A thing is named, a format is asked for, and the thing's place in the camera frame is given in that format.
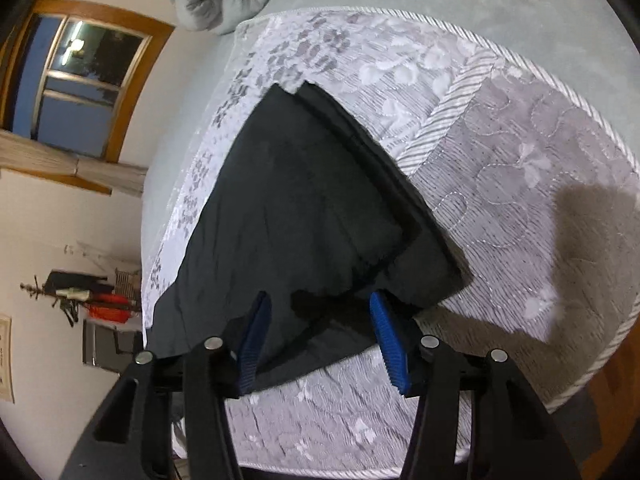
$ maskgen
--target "blue gripper pad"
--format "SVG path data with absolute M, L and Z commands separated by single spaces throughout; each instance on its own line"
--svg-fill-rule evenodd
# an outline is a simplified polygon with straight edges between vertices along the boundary
M 271 298 L 266 292 L 258 293 L 246 316 L 247 324 L 238 346 L 238 390 L 249 392 L 255 380 L 260 352 L 271 324 Z
M 393 326 L 391 315 L 385 298 L 379 292 L 374 292 L 369 298 L 369 310 L 376 339 L 380 345 L 382 358 L 385 361 L 386 373 L 391 384 L 401 395 L 408 393 L 410 388 L 407 355 L 398 334 Z

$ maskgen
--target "picture frame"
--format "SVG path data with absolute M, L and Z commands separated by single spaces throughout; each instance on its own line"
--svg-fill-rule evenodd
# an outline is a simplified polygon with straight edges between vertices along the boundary
M 11 377 L 11 318 L 0 314 L 0 399 L 15 402 Z

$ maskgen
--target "wooden floor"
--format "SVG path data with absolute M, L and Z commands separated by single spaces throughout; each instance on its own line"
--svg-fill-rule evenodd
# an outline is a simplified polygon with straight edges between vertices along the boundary
M 640 417 L 640 324 L 605 367 L 590 381 L 602 448 L 582 465 L 584 480 L 597 480 L 616 457 Z

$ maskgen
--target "white piping edge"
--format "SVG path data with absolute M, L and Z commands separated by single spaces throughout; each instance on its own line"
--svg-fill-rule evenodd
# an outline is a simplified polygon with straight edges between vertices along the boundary
M 517 67 L 523 68 L 531 72 L 537 79 L 542 80 L 547 83 L 552 88 L 558 90 L 562 95 L 567 97 L 569 101 L 571 101 L 574 105 L 584 110 L 589 117 L 591 117 L 594 121 L 596 121 L 606 132 L 611 140 L 615 143 L 618 149 L 625 155 L 626 160 L 629 161 L 633 170 L 640 174 L 640 165 L 638 164 L 638 160 L 636 156 L 633 154 L 631 149 L 626 145 L 625 141 L 622 139 L 619 133 L 613 129 L 610 125 L 609 121 L 603 118 L 600 113 L 592 107 L 589 102 L 582 97 L 580 94 L 575 92 L 569 85 L 563 83 L 556 76 L 551 75 L 544 68 L 534 63 L 532 60 L 521 56 L 520 54 L 513 52 L 512 50 L 500 46 L 497 43 L 494 43 L 479 34 L 476 34 L 466 28 L 459 27 L 454 25 L 453 23 L 444 22 L 443 20 L 439 20 L 437 18 L 432 18 L 431 16 L 426 16 L 424 14 L 417 14 L 415 12 L 410 12 L 407 10 L 397 10 L 397 9 L 381 9 L 378 7 L 305 7 L 301 9 L 293 9 L 293 10 L 283 10 L 281 12 L 274 12 L 272 14 L 265 14 L 264 16 L 259 16 L 257 18 L 252 18 L 250 20 L 245 20 L 240 25 L 244 25 L 245 27 L 251 25 L 252 23 L 261 22 L 263 20 L 270 20 L 272 18 L 276 18 L 278 16 L 287 16 L 291 14 L 301 14 L 302 12 L 327 12 L 327 11 L 347 11 L 347 12 L 370 12 L 376 14 L 386 14 L 387 16 L 395 16 L 396 18 L 404 18 L 406 20 L 414 20 L 418 22 L 428 23 L 433 27 L 440 28 L 441 30 L 446 30 L 451 34 L 455 34 L 456 36 L 463 38 L 465 40 L 472 41 L 479 46 L 487 48 L 494 52 L 495 54 L 502 56 L 507 59 L 509 62 L 513 63 Z M 560 406 L 562 406 L 565 402 L 569 400 L 569 398 L 573 397 L 577 392 L 579 392 L 586 383 L 598 372 L 605 363 L 609 360 L 609 358 L 615 353 L 618 347 L 622 344 L 622 341 L 625 337 L 631 332 L 631 328 L 635 324 L 638 319 L 638 315 L 640 314 L 640 295 L 636 298 L 636 302 L 631 307 L 631 311 L 629 311 L 629 315 L 625 322 L 621 323 L 616 331 L 615 335 L 609 342 L 607 346 L 605 346 L 604 350 L 596 357 L 593 364 L 588 368 L 587 372 L 577 381 L 574 382 L 569 388 L 567 388 L 564 392 L 559 394 L 554 400 L 547 402 L 545 407 L 549 410 L 550 413 L 553 413 Z M 456 457 L 465 456 L 468 453 L 467 449 L 459 449 L 456 451 Z M 397 478 L 400 475 L 401 468 L 393 467 L 393 468 L 384 468 L 384 469 L 367 469 L 362 471 L 356 470 L 346 470 L 346 471 L 323 471 L 323 470 L 315 470 L 315 469 L 291 469 L 286 467 L 277 467 L 277 466 L 263 466 L 259 464 L 253 463 L 243 463 L 247 467 L 255 467 L 264 471 L 272 471 L 284 474 L 292 474 L 298 476 L 315 476 L 318 478 L 331 478 L 331 479 L 354 479 L 354 480 L 378 480 L 378 479 L 386 479 L 386 478 Z

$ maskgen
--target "beige wall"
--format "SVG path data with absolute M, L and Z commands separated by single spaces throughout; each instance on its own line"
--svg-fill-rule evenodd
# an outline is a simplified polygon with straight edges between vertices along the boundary
M 175 24 L 169 0 L 89 0 Z M 169 38 L 136 105 L 123 162 L 148 166 L 182 91 L 208 48 L 203 35 L 177 29 Z M 0 312 L 13 317 L 15 405 L 0 401 L 0 417 L 44 480 L 55 480 L 82 428 L 115 380 L 81 364 L 81 327 L 47 300 L 18 288 L 54 267 L 92 272 L 65 245 L 89 244 L 125 260 L 140 260 L 139 199 L 103 196 L 9 171 L 0 173 Z

